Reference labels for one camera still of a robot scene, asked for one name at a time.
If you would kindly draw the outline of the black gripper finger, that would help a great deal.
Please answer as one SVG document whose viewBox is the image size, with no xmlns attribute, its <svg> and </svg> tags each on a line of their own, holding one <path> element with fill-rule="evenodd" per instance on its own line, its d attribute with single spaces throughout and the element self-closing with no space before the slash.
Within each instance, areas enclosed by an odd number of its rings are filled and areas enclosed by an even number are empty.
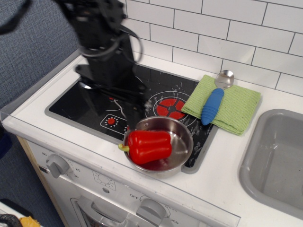
<svg viewBox="0 0 303 227">
<path fill-rule="evenodd" d="M 144 93 L 126 95 L 124 103 L 124 114 L 130 130 L 136 128 L 137 123 L 145 118 L 145 113 L 151 108 L 151 101 Z"/>
<path fill-rule="evenodd" d="M 93 85 L 86 82 L 83 78 L 78 82 L 78 86 L 84 100 L 91 110 L 98 116 L 102 115 L 104 112 L 104 96 L 97 88 L 93 87 Z"/>
</svg>

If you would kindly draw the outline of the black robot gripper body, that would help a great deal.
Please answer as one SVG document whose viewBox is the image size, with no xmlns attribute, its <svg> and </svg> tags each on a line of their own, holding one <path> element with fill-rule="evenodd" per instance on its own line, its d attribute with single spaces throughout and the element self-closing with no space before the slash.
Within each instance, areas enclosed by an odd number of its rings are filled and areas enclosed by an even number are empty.
<svg viewBox="0 0 303 227">
<path fill-rule="evenodd" d="M 97 88 L 104 99 L 125 99 L 126 95 L 146 92 L 146 86 L 135 76 L 136 61 L 130 37 L 138 36 L 131 30 L 114 33 L 77 32 L 80 53 L 87 65 L 76 67 L 86 82 Z"/>
</svg>

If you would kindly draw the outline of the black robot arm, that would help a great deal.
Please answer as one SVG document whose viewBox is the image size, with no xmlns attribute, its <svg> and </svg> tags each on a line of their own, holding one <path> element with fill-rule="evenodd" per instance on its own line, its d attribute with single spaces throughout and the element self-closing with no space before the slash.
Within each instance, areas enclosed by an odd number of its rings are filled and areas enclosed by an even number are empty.
<svg viewBox="0 0 303 227">
<path fill-rule="evenodd" d="M 57 0 L 79 41 L 79 52 L 87 65 L 79 65 L 78 85 L 88 105 L 97 114 L 109 106 L 109 98 L 120 102 L 131 130 L 144 117 L 147 87 L 136 77 L 130 37 L 138 36 L 122 25 L 126 18 L 118 0 Z"/>
</svg>

